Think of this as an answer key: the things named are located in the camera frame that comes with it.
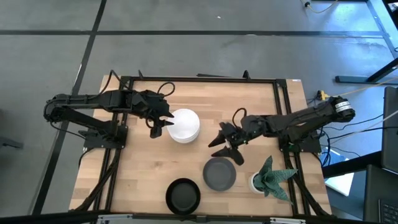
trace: wooden table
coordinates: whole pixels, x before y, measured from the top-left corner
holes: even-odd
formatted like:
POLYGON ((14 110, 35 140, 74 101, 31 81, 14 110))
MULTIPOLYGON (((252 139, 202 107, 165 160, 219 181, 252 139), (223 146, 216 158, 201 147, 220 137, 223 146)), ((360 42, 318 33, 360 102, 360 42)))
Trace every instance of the wooden table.
MULTIPOLYGON (((162 82, 135 81, 133 89, 157 91, 161 84, 162 82)), ((116 90, 118 86, 118 81, 113 77, 107 90, 116 90)), ((290 203, 273 196, 264 198, 263 195, 252 193, 248 187, 250 176, 262 167, 269 156, 274 159, 274 170, 285 169, 277 138, 257 138, 248 145, 239 147, 245 163, 237 166, 233 162, 237 174, 236 181, 229 190, 215 192, 207 187, 202 177, 203 167, 211 159, 210 155, 221 149, 221 146, 207 147, 217 136, 219 122, 231 122, 233 113, 240 107, 245 107, 248 114, 277 113, 272 85, 175 82, 175 86, 175 93, 166 98, 170 110, 173 112, 179 108, 188 108, 195 111, 201 122, 198 138, 190 144, 179 144, 164 128, 161 137, 151 139, 144 119, 129 115, 127 143, 121 154, 111 211, 170 214, 165 203, 167 187, 175 179, 185 177, 196 182, 201 191, 201 202, 194 214, 291 216, 290 203)), ((301 81, 287 80, 287 86, 292 111, 306 108, 301 81)), ((165 86, 162 92, 168 93, 170 89, 170 86, 165 86)), ((282 90, 279 95, 285 113, 282 90)), ((112 114, 95 110, 94 117, 111 120, 112 114)), ((104 149, 95 149, 83 158, 70 208, 79 206, 96 185, 103 156, 104 149)), ((322 208, 331 213, 319 161, 309 153, 301 153, 301 161, 307 188, 322 208)), ((289 194, 286 182, 281 183, 281 187, 289 194)), ((108 186, 104 188, 100 208, 104 208, 107 188, 108 186)), ((303 213, 297 186, 295 192, 298 210, 303 213)))

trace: white pot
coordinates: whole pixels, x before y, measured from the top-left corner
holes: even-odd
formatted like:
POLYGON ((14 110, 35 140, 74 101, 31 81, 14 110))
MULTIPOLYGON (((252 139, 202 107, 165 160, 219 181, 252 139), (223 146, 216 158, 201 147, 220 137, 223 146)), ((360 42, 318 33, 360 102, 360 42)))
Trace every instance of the white pot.
POLYGON ((263 194, 264 192, 257 190, 257 188, 254 187, 254 177, 258 175, 258 172, 255 172, 250 178, 249 178, 249 188, 250 190, 255 193, 255 194, 263 194))

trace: white cable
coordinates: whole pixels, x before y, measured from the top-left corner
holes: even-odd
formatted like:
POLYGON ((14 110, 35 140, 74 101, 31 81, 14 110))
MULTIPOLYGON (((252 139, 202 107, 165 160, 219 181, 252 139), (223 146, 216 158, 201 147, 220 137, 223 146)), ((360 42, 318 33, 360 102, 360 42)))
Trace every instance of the white cable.
POLYGON ((372 125, 370 125, 369 127, 365 128, 364 130, 356 131, 356 132, 354 132, 354 133, 352 133, 352 134, 349 134, 349 135, 347 135, 347 136, 341 137, 341 138, 337 139, 336 141, 331 142, 330 144, 334 144, 334 143, 336 143, 336 142, 338 142, 338 141, 340 141, 340 140, 342 140, 342 139, 344 139, 344 138, 347 138, 347 137, 353 136, 354 134, 358 134, 358 133, 361 133, 361 132, 366 131, 366 130, 368 130, 368 129, 371 129, 371 128, 375 127, 376 125, 380 124, 381 122, 386 121, 387 119, 389 119, 390 117, 394 116, 394 115, 397 114, 397 113, 398 113, 398 110, 395 111, 395 112, 393 112, 392 114, 390 114, 390 116, 384 118, 382 121, 379 121, 379 122, 377 122, 376 124, 372 124, 372 125))
POLYGON ((338 2, 338 0, 334 1, 329 7, 327 7, 326 9, 324 9, 324 10, 322 10, 322 11, 315 11, 315 10, 313 10, 313 8, 311 7, 310 4, 308 5, 308 8, 309 8, 312 12, 314 12, 314 13, 323 13, 323 12, 325 12, 326 10, 330 9, 330 8, 331 8, 333 5, 335 5, 337 2, 338 2))

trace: black bowl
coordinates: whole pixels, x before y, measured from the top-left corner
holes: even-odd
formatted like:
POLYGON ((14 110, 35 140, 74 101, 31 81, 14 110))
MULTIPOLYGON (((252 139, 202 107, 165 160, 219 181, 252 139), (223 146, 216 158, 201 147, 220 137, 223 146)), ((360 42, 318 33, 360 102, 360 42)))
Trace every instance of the black bowl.
POLYGON ((176 215, 189 215, 200 203, 200 191, 194 181, 181 178, 173 181, 166 191, 166 204, 176 215))

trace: white bowl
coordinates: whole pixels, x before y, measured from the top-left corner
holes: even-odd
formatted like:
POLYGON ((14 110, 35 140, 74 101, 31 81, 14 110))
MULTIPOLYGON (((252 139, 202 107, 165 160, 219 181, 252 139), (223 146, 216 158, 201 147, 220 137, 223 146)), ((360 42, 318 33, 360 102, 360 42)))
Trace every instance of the white bowl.
POLYGON ((200 120, 198 115, 189 109, 179 109, 172 113, 174 118, 168 118, 167 121, 174 125, 166 126, 172 139, 179 143, 189 143, 199 135, 200 120))

